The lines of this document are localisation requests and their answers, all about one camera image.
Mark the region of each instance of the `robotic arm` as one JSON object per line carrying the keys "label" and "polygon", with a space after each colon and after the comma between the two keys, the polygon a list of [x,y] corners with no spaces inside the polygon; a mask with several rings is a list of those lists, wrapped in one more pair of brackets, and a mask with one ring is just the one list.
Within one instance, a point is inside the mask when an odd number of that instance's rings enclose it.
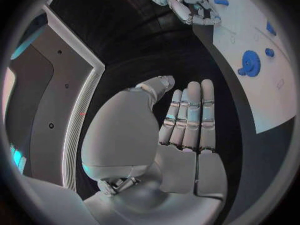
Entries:
{"label": "robotic arm", "polygon": [[162,192],[226,199],[226,172],[215,153],[213,83],[193,81],[176,90],[159,131],[152,107],[174,84],[172,76],[151,78],[117,93],[94,117],[82,165],[106,195],[139,183],[155,166]]}
{"label": "robotic arm", "polygon": [[[221,22],[221,18],[213,6],[206,0],[152,0],[160,6],[168,5],[176,16],[188,25],[216,25]],[[196,14],[185,5],[191,4],[196,10]],[[205,18],[204,10],[208,10],[210,17]]]}

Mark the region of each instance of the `blue gear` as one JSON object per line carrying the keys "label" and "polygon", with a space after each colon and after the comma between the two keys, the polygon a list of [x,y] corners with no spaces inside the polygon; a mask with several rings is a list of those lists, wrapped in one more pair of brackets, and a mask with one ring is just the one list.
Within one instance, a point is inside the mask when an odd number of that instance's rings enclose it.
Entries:
{"label": "blue gear", "polygon": [[256,77],[261,71],[261,60],[255,51],[248,50],[242,56],[242,68],[238,70],[241,76]]}

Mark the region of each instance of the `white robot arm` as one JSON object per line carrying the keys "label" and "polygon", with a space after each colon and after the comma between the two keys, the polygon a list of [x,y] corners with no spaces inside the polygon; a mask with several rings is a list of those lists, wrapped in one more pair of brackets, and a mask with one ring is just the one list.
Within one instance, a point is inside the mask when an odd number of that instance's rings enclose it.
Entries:
{"label": "white robot arm", "polygon": [[155,166],[162,192],[195,191],[225,200],[226,172],[215,153],[213,83],[190,82],[183,92],[176,90],[159,131],[152,107],[174,84],[172,76],[151,78],[117,93],[98,111],[81,158],[84,171],[102,192],[120,193]]}
{"label": "white robot arm", "polygon": [[[206,0],[152,0],[158,5],[168,5],[176,16],[188,25],[216,25],[221,22],[221,18],[217,11]],[[191,4],[196,10],[196,14],[184,4]],[[210,17],[205,18],[204,10],[208,10]]]}

